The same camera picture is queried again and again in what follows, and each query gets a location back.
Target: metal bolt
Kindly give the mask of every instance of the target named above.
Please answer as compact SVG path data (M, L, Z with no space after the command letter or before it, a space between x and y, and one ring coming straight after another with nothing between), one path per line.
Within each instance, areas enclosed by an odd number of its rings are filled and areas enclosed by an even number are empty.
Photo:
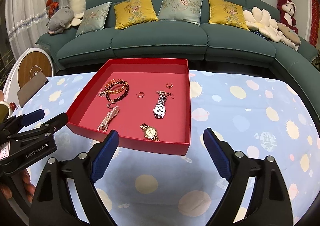
M267 156L267 160L268 160L269 162L274 162L275 158L272 157L272 156Z
M244 153L242 153L241 151L237 151L235 155L236 157L239 157L239 158L244 157Z
M55 158L51 157L49 158L48 163L53 164L55 161L56 161Z
M85 159L87 157L87 153L80 153L78 157L80 159Z

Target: sofa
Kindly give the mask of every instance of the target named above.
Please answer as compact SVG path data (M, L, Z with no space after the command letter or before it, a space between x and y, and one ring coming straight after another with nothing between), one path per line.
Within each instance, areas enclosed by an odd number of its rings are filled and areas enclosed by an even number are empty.
M58 69L104 63L111 58L166 57L227 62L269 68L303 100L319 128L320 73L311 64L318 51L301 39L298 51L237 27L208 24L209 1L203 0L200 26L180 21L141 23L115 29L114 5L125 0L87 0L87 9L112 1L103 30L76 36L76 28L62 34L42 35L36 42L50 51ZM280 12L261 0L225 0L252 11L266 9L280 21ZM156 14L162 0L152 0Z

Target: red box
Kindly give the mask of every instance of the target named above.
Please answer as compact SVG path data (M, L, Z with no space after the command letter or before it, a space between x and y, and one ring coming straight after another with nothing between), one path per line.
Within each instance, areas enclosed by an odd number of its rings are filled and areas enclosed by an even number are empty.
M98 93L111 79L128 82L128 95L118 102L120 111L111 120L106 133L97 127L110 111L105 97ZM159 95L156 91L172 93L165 103L163 119L154 116ZM144 92L143 98L137 93ZM190 83L186 59L133 58L111 59L92 77L67 111L68 128L73 133L103 141L110 130L119 133L119 146L159 154L184 156L190 145ZM148 140L140 125L146 123L158 131L159 141Z

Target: red bow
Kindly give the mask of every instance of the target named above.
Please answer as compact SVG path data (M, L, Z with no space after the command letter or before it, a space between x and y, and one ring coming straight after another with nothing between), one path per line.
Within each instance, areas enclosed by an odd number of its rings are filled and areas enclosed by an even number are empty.
M49 7L49 19L53 16L54 10L58 8L59 3L53 2L53 0L47 0L46 6Z

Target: gold watch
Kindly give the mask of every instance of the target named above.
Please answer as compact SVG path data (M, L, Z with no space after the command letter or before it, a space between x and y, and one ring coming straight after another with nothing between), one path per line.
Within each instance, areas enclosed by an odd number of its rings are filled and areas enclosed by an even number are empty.
M157 135L157 130L154 127L150 127L150 126L146 125L145 123L142 124L140 127L144 132L145 138L153 140L153 141L159 141L158 135Z

